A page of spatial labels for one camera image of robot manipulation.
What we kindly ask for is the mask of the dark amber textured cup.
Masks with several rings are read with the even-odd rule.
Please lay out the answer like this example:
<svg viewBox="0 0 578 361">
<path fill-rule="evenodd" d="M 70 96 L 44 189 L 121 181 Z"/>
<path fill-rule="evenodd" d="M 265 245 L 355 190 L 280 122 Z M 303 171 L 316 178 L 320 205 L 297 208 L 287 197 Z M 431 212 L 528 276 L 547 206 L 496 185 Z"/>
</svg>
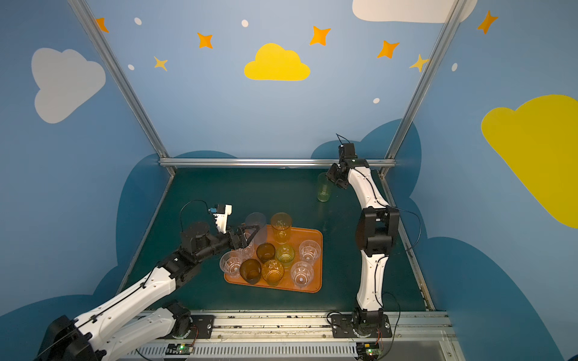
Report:
<svg viewBox="0 0 578 361">
<path fill-rule="evenodd" d="M 275 246 L 269 242 L 263 243 L 257 247 L 256 255 L 259 261 L 264 264 L 275 259 Z"/>
<path fill-rule="evenodd" d="M 261 272 L 261 263 L 256 259 L 245 260 L 239 268 L 239 274 L 249 284 L 257 284 L 261 279 Z"/>
</svg>

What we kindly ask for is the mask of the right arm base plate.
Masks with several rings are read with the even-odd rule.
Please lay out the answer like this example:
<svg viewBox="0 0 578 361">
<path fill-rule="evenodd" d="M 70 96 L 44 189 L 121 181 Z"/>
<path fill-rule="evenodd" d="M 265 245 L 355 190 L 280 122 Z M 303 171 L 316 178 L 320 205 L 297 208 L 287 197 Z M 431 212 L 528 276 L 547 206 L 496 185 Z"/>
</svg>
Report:
<svg viewBox="0 0 578 361">
<path fill-rule="evenodd" d="M 327 316 L 334 338 L 391 338 L 393 328 L 387 315 L 378 323 L 354 321 L 351 314 L 329 314 Z"/>
</svg>

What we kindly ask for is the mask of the yellow-green glass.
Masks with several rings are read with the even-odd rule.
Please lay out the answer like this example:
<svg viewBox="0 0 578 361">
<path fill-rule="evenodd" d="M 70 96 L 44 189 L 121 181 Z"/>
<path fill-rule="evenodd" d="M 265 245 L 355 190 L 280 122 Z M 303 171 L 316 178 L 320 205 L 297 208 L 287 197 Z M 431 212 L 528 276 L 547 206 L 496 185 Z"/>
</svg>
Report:
<svg viewBox="0 0 578 361">
<path fill-rule="evenodd" d="M 334 184 L 328 179 L 325 172 L 317 178 L 317 199 L 319 202 L 327 202 L 331 198 Z"/>
</svg>

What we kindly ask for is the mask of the frosted blue tall cup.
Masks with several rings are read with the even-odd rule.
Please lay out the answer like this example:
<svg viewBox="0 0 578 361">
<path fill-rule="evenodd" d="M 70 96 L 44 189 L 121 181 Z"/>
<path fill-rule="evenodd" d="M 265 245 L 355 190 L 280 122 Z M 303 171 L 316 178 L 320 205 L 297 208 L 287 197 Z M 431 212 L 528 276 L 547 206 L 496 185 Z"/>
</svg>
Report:
<svg viewBox="0 0 578 361">
<path fill-rule="evenodd" d="M 267 240 L 266 216 L 260 212 L 251 213 L 245 218 L 245 235 L 251 238 L 251 243 L 258 247 Z"/>
</svg>

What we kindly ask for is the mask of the green clear cup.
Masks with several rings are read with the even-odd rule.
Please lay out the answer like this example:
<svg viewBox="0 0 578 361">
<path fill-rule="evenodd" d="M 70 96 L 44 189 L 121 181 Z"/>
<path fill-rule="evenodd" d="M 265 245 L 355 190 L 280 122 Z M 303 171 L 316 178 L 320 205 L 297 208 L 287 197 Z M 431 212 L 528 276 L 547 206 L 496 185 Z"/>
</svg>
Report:
<svg viewBox="0 0 578 361">
<path fill-rule="evenodd" d="M 295 260 L 295 250 L 291 245 L 280 245 L 276 248 L 275 258 L 286 268 L 290 269 Z"/>
</svg>

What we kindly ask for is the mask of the tall amber clear cup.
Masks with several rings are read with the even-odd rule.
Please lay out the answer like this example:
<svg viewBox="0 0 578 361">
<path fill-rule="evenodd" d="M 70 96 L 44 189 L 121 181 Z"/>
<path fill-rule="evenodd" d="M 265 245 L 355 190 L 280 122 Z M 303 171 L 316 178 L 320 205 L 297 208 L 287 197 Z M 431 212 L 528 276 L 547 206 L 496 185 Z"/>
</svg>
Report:
<svg viewBox="0 0 578 361">
<path fill-rule="evenodd" d="M 269 286 L 276 287 L 284 277 L 284 266 L 278 260 L 268 260 L 263 264 L 261 274 Z"/>
</svg>

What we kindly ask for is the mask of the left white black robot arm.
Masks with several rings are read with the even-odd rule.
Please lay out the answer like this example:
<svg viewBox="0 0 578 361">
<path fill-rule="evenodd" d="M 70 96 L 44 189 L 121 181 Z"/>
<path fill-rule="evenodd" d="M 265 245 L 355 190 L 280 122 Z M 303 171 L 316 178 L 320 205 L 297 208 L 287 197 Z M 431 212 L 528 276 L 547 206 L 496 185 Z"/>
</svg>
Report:
<svg viewBox="0 0 578 361">
<path fill-rule="evenodd" d="M 246 248 L 260 232 L 259 225 L 241 225 L 213 235 L 209 224 L 196 222 L 181 245 L 156 264 L 143 279 L 108 302 L 75 318 L 62 316 L 47 328 L 37 360 L 116 360 L 155 338 L 176 338 L 199 331 L 191 313 L 176 301 L 151 316 L 131 320 L 184 286 L 200 272 L 203 261 L 224 251 Z"/>
</svg>

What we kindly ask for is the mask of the orange plastic tray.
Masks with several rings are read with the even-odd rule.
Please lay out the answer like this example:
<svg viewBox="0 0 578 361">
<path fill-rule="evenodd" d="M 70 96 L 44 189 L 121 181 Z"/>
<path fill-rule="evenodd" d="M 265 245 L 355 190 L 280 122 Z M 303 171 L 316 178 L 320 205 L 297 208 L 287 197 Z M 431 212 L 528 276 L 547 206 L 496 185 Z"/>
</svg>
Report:
<svg viewBox="0 0 578 361">
<path fill-rule="evenodd" d="M 247 287 L 260 287 L 260 288 L 268 288 L 268 289 L 275 289 L 275 290 L 287 290 L 292 292 L 301 292 L 301 293 L 317 293 L 322 288 L 322 266 L 323 266 L 323 235 L 318 230 L 311 230 L 305 228 L 298 228 L 294 227 L 291 231 L 291 239 L 289 240 L 289 245 L 291 245 L 296 250 L 296 259 L 297 261 L 300 260 L 299 256 L 299 246 L 302 242 L 307 240 L 311 240 L 316 242 L 320 248 L 320 256 L 317 258 L 316 262 L 313 264 L 313 280 L 305 287 L 298 287 L 296 286 L 293 281 L 291 280 L 290 275 L 285 275 L 284 278 L 280 281 L 280 283 L 273 287 L 269 286 L 266 281 L 260 279 L 257 284 L 249 284 L 245 281 L 241 276 L 237 278 L 231 278 L 229 275 L 224 275 L 224 280 L 229 284 L 237 284 L 241 286 Z"/>
</svg>

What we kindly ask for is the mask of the clear faceted glass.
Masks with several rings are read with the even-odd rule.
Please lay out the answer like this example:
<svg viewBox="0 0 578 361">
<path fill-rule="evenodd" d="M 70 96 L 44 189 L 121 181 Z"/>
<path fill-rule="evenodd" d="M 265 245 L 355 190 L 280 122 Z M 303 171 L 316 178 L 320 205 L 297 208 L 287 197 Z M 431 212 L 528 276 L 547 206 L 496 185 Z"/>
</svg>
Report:
<svg viewBox="0 0 578 361">
<path fill-rule="evenodd" d="M 246 248 L 237 249 L 235 252 L 242 260 L 251 259 L 255 255 L 254 244 L 251 243 Z"/>
<path fill-rule="evenodd" d="M 239 251 L 228 251 L 220 259 L 221 271 L 229 278 L 239 278 L 243 261 L 243 256 Z"/>
<path fill-rule="evenodd" d="M 291 280 L 295 287 L 304 288 L 309 286 L 314 276 L 313 266 L 307 262 L 299 261 L 291 267 Z"/>
<path fill-rule="evenodd" d="M 314 265 L 322 255 L 322 248 L 319 243 L 313 240 L 305 240 L 299 246 L 300 261 Z"/>
</svg>

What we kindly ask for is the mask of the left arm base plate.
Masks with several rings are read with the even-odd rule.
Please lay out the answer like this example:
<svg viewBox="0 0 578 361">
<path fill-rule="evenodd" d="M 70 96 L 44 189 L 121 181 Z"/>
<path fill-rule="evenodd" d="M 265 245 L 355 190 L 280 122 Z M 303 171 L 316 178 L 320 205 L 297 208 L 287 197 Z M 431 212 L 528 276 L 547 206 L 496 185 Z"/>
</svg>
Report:
<svg viewBox="0 0 578 361">
<path fill-rule="evenodd" d="M 212 314 L 193 314 L 179 317 L 171 337 L 174 339 L 208 339 L 211 338 L 215 322 Z"/>
</svg>

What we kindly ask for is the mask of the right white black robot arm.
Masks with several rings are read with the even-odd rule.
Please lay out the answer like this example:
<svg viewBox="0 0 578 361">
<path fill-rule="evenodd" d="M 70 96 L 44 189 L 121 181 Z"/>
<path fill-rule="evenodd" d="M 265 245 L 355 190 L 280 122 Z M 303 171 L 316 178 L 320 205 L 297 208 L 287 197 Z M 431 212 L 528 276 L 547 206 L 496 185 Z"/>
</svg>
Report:
<svg viewBox="0 0 578 361">
<path fill-rule="evenodd" d="M 379 192 L 368 162 L 355 152 L 355 145 L 338 147 L 339 162 L 328 170 L 327 179 L 341 189 L 351 187 L 361 206 L 355 241 L 361 252 L 361 281 L 352 323 L 363 331 L 384 325 L 382 287 L 385 266 L 398 235 L 400 211 Z"/>
</svg>

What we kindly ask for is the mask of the yellow ribbed glass front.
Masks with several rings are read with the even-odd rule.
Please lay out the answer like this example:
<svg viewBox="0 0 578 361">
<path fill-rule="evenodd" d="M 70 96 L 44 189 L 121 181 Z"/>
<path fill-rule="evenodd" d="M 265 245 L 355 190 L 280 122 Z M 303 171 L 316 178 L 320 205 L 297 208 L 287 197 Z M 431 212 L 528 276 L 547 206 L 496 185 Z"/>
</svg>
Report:
<svg viewBox="0 0 578 361">
<path fill-rule="evenodd" d="M 292 217 L 284 212 L 274 214 L 270 220 L 273 237 L 280 245 L 287 244 L 291 238 Z"/>
</svg>

